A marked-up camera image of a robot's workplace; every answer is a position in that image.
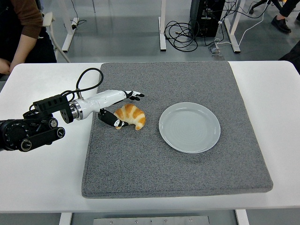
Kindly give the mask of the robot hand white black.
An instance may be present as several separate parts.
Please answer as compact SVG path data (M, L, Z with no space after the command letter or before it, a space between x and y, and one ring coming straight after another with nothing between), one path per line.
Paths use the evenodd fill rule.
M77 119L83 120L91 113L98 112L101 121L116 127L116 129L133 124L136 130L140 130L145 125L146 118L144 112L135 105L124 105L122 108L117 109L115 113L105 109L126 98L139 101L140 97L144 97L144 95L136 91L106 90L85 100L78 99L76 100L79 113Z

